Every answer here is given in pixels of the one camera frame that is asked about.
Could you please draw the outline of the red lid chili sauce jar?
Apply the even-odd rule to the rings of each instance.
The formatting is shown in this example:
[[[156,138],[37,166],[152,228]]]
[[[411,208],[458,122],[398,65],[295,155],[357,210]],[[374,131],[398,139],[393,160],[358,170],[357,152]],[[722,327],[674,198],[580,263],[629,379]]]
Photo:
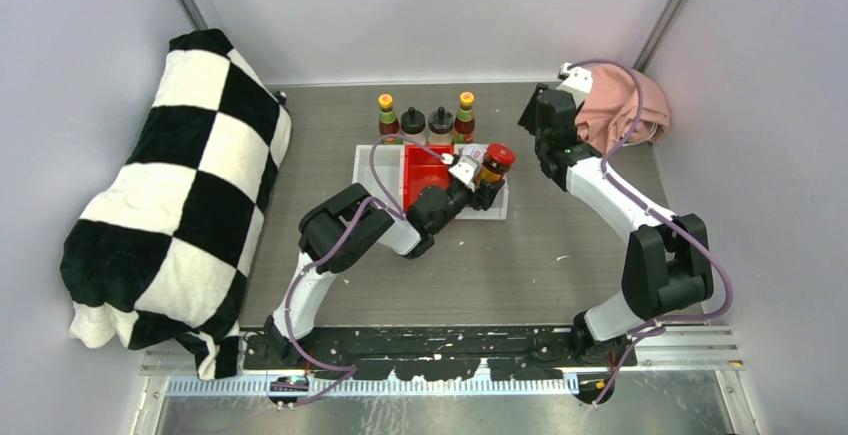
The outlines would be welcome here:
[[[515,161],[516,155],[509,147],[500,143],[490,144],[484,152],[475,183],[495,184],[502,181]]]

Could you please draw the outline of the yellow cap sauce bottle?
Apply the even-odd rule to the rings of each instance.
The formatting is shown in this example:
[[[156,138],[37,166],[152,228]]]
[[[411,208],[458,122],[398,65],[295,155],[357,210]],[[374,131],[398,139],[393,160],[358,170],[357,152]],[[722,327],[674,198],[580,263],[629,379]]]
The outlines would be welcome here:
[[[381,141],[385,145],[398,145],[403,141],[398,137],[400,133],[400,123],[394,108],[393,97],[384,93],[378,97],[379,105],[379,132],[383,136]]]
[[[475,132],[474,101],[475,96],[472,92],[465,91],[459,95],[459,107],[453,126],[454,144],[470,144],[473,142]]]

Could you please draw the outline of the white lid brown sauce jar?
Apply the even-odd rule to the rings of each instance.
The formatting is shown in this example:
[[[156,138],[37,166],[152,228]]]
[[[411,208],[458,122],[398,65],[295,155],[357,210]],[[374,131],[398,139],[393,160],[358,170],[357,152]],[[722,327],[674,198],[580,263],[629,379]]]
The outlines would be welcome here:
[[[466,144],[461,148],[460,154],[464,157],[475,160],[478,164],[482,164],[487,152],[488,146],[485,144]]]

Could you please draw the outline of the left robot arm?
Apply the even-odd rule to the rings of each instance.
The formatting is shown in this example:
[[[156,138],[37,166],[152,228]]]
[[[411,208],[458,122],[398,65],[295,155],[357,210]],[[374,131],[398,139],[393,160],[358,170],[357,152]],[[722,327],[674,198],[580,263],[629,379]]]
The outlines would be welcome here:
[[[280,305],[266,320],[268,355],[280,367],[298,367],[307,353],[303,339],[336,276],[351,268],[374,245],[415,259],[435,244],[464,209],[489,210],[506,186],[481,181],[470,188],[453,179],[430,185],[402,214],[396,214],[362,184],[354,183],[308,212],[300,221],[297,266]]]

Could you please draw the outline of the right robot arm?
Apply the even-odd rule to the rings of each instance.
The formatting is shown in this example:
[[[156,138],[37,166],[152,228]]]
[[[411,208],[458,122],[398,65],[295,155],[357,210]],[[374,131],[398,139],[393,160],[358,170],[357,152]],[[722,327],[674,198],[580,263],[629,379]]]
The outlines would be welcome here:
[[[518,124],[534,137],[542,173],[592,208],[627,244],[619,291],[573,320],[569,349],[591,366],[642,323],[710,298],[714,282],[707,257],[693,245],[708,244],[705,223],[650,200],[637,203],[631,185],[611,183],[614,170],[579,141],[576,115],[572,94],[539,83]]]

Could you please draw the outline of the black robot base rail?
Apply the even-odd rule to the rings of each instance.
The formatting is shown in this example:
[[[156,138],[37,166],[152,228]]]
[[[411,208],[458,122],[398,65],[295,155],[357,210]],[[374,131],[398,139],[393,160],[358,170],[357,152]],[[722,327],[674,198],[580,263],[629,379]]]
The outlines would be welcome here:
[[[606,371],[625,359],[624,336],[591,342],[568,326],[318,327],[294,348],[272,330],[247,339],[252,370],[311,370],[337,379],[354,366],[357,380],[468,380],[486,368],[494,381],[552,380],[567,368]]]

